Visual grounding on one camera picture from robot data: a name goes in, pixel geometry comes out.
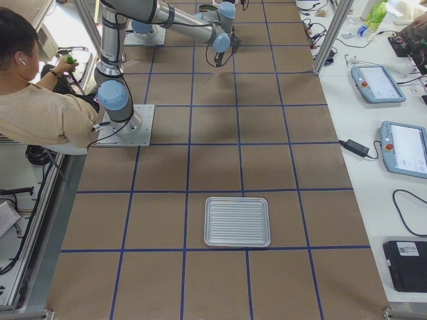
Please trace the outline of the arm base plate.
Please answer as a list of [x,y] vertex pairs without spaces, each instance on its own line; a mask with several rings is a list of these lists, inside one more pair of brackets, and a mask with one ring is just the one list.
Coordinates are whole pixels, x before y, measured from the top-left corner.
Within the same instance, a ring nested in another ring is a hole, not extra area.
[[120,131],[123,123],[111,122],[105,111],[102,126],[98,133],[97,147],[147,147],[151,140],[151,131],[155,113],[154,104],[135,104],[134,114],[130,122]]
[[165,43],[166,30],[163,27],[153,26],[149,33],[136,33],[131,27],[128,27],[124,45],[128,47],[156,47],[163,46]]

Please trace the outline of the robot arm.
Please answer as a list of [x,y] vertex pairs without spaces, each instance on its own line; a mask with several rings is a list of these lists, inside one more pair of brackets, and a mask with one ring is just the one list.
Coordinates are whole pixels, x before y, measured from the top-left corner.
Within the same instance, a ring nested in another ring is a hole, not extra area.
[[170,29],[202,42],[216,52],[215,66],[221,67],[224,53],[235,53],[241,41],[234,35],[236,8],[223,2],[217,9],[190,15],[159,1],[102,1],[100,61],[95,69],[97,102],[105,109],[105,122],[96,141],[102,147],[148,145],[151,120],[142,115],[144,105],[133,102],[124,79],[123,48],[128,25],[134,34],[152,29]]

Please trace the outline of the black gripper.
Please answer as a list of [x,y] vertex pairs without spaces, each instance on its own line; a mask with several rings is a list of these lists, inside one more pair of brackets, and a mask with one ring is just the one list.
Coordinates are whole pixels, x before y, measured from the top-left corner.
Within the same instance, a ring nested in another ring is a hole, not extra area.
[[234,31],[232,31],[230,33],[230,47],[232,48],[232,53],[237,53],[241,44],[242,40],[236,36]]

